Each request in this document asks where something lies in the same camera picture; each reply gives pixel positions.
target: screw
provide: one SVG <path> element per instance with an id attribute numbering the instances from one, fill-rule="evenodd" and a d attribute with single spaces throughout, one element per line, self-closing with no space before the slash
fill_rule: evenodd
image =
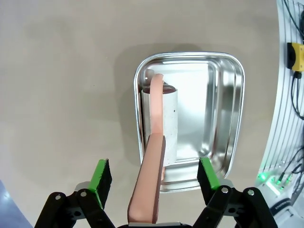
<path id="1" fill-rule="evenodd" d="M 86 196 L 86 192 L 83 191 L 83 192 L 80 193 L 80 195 L 81 195 L 82 197 L 85 197 L 85 196 Z"/>
<path id="2" fill-rule="evenodd" d="M 228 188 L 222 188 L 222 192 L 225 194 L 228 193 Z"/>
<path id="3" fill-rule="evenodd" d="M 248 192 L 247 192 L 250 196 L 253 196 L 254 194 L 255 194 L 255 192 L 253 191 L 253 190 L 249 190 Z"/>

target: black and yellow device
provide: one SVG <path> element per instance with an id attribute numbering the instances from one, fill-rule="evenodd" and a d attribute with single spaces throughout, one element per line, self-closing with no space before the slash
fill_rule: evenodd
<path id="1" fill-rule="evenodd" d="M 304 71 L 304 45 L 287 43 L 287 68 L 293 71 Z"/>

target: stainless steel tray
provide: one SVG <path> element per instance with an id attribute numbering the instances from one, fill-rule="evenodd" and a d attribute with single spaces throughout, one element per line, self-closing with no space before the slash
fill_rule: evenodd
<path id="1" fill-rule="evenodd" d="M 141 162 L 145 145 L 140 91 L 157 73 L 178 89 L 177 161 L 166 167 L 161 192 L 199 188 L 199 157 L 209 157 L 217 175 L 226 177 L 242 115 L 245 78 L 241 63 L 229 54 L 211 52 L 162 53 L 145 59 L 134 77 Z"/>

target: white cylinder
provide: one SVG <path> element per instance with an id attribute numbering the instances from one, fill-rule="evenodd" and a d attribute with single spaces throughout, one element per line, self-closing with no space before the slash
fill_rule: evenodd
<path id="1" fill-rule="evenodd" d="M 151 113 L 150 113 L 150 90 L 143 89 L 142 113 L 143 113 L 143 134 L 144 142 L 147 145 L 148 137 L 151 134 Z M 163 166 L 175 163 L 177 157 L 177 90 L 170 85 L 164 84 L 162 96 L 163 110 L 163 135 L 166 138 L 166 149 Z"/>

